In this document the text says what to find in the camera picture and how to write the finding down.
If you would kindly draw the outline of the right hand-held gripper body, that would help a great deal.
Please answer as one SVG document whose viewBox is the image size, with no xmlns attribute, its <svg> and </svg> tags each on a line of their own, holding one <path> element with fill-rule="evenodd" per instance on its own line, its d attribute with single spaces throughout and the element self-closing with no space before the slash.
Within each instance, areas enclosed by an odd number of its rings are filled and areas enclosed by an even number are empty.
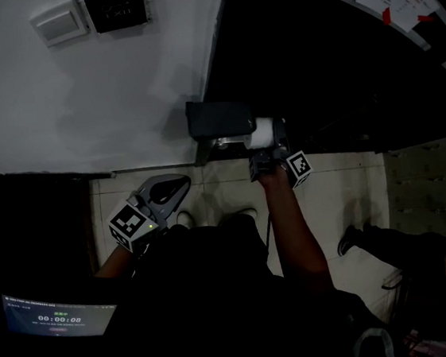
<svg viewBox="0 0 446 357">
<path fill-rule="evenodd" d="M 286 171 L 292 189 L 304 183 L 312 171 L 312 166 L 301 150 L 291 153 L 282 147 L 259 151 L 250 159 L 249 163 L 251 182 L 258 181 L 261 176 L 266 174 L 274 173 L 280 166 Z"/>
</svg>

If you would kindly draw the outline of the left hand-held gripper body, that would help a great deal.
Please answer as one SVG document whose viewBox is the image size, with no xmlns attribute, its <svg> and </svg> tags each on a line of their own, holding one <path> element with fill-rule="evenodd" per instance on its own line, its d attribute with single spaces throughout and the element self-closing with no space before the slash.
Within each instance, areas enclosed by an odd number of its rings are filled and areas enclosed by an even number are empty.
<svg viewBox="0 0 446 357">
<path fill-rule="evenodd" d="M 168 230 L 167 219 L 187 196 L 192 181 L 182 174 L 147 179 L 120 201 L 107 218 L 113 239 L 131 253 L 143 252 Z"/>
</svg>

